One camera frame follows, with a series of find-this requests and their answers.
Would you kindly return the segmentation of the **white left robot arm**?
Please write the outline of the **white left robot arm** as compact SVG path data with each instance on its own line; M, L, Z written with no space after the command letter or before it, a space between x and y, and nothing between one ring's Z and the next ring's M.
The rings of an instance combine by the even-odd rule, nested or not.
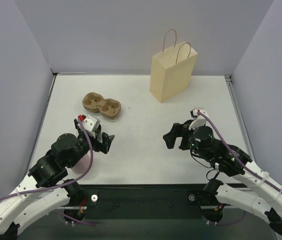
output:
M84 199L77 179L66 179L68 170L85 156L107 154L114 135L102 131L93 116L79 115L74 120L78 135L64 133L28 171L21 183L0 198L0 240L15 240L26 228L53 210Z

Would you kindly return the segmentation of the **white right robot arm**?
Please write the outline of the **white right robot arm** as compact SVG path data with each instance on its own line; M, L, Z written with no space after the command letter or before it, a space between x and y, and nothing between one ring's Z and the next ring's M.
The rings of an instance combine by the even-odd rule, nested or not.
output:
M181 138L181 150L193 152L217 172L224 173L253 191L253 194L246 193L214 178L202 192L206 203L218 201L254 214L282 236L282 185L262 170L246 152L227 144L213 123L196 124L192 120L174 123L171 130L163 135L168 149L174 148L177 138Z

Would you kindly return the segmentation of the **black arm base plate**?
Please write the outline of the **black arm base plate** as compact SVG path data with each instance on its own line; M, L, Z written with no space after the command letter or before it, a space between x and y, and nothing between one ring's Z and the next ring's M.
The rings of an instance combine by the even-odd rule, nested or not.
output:
M220 203L204 184L83 185L64 213L79 220L192 220Z

